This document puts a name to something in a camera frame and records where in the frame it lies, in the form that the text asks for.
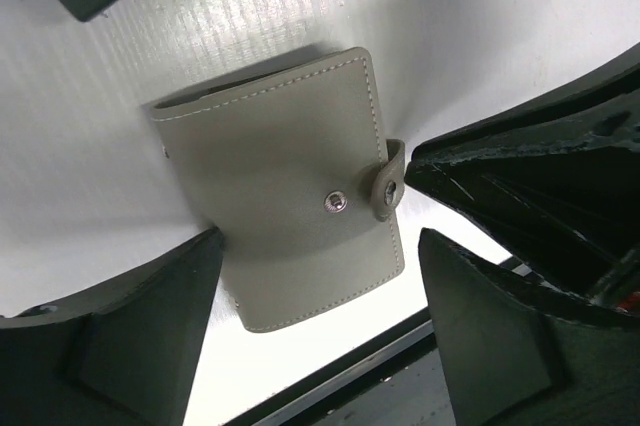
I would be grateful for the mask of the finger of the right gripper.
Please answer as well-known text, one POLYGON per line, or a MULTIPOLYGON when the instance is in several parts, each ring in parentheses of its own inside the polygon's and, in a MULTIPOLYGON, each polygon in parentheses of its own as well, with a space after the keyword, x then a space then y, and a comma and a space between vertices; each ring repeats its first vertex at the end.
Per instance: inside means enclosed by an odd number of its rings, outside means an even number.
POLYGON ((406 183, 561 290, 639 289, 639 50, 412 153, 406 183))

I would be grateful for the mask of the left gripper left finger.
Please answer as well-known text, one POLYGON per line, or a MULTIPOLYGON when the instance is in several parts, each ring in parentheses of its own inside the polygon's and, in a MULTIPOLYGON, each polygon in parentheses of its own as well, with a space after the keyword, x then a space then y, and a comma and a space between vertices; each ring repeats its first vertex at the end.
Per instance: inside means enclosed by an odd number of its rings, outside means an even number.
POLYGON ((223 259, 209 229, 1 320, 4 425, 180 425, 223 259))

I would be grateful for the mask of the grey leather card holder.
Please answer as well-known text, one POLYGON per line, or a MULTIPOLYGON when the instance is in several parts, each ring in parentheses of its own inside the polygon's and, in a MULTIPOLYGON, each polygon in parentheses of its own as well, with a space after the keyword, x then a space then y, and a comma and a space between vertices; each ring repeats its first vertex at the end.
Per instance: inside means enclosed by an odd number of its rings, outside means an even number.
POLYGON ((224 235, 222 281, 248 331, 306 321, 403 272, 405 146, 384 131, 366 49, 150 113, 189 205, 224 235))

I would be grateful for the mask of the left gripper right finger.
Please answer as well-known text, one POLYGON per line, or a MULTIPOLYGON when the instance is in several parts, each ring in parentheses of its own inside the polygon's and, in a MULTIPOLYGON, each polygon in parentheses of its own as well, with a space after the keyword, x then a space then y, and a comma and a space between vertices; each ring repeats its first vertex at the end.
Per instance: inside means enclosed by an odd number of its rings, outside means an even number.
POLYGON ((639 320, 425 229, 419 259, 459 425, 636 425, 639 320))

